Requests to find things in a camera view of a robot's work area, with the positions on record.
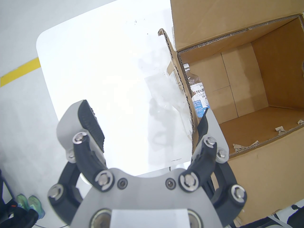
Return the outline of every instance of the sneaker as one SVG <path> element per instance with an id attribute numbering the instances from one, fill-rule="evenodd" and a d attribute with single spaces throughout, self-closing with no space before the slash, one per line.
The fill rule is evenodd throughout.
<path id="1" fill-rule="evenodd" d="M 19 194 L 16 197 L 16 202 L 18 203 L 18 207 L 21 207 L 21 208 L 25 209 L 26 211 L 29 210 L 29 204 L 27 202 L 25 195 Z"/>
<path id="2" fill-rule="evenodd" d="M 28 204 L 29 204 L 30 209 L 33 209 L 34 211 L 36 211 L 38 213 L 38 216 L 39 216 L 38 219 L 41 219 L 44 217 L 45 212 L 42 208 L 40 200 L 37 197 L 35 197 L 33 195 L 30 196 L 28 198 Z"/>

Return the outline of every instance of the bottle label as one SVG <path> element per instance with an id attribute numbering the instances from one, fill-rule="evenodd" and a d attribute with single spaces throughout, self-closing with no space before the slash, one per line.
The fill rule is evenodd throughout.
<path id="1" fill-rule="evenodd" d="M 197 83 L 190 86 L 192 90 L 192 101 L 198 117 L 203 117 L 207 108 L 210 108 L 203 83 Z"/>

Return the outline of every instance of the white tabletop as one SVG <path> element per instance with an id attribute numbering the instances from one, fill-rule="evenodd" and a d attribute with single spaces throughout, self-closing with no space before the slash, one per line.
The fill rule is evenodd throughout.
<path id="1" fill-rule="evenodd" d="M 72 18 L 37 40 L 58 119 L 87 99 L 105 135 L 108 167 L 140 175 L 191 159 L 179 112 L 162 97 L 170 62 L 170 0 L 118 0 Z"/>

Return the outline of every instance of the cardboard box wall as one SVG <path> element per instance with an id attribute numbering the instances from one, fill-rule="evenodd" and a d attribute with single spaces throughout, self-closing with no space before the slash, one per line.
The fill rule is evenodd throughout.
<path id="1" fill-rule="evenodd" d="M 303 199 L 304 0 L 171 0 L 171 7 L 177 52 L 159 34 L 189 102 L 193 144 L 198 120 L 183 63 L 200 76 L 236 155 L 229 164 L 248 193 L 242 225 Z M 246 148 L 236 154 L 234 144 Z"/>

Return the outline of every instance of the yellow floor tape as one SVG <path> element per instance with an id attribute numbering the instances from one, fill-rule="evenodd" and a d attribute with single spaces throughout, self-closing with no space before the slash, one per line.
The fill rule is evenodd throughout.
<path id="1" fill-rule="evenodd" d="M 10 83 L 11 81 L 16 80 L 19 77 L 26 75 L 27 73 L 40 68 L 39 58 L 35 58 L 24 65 L 21 65 L 17 69 L 7 73 L 3 77 L 0 77 L 0 87 Z"/>

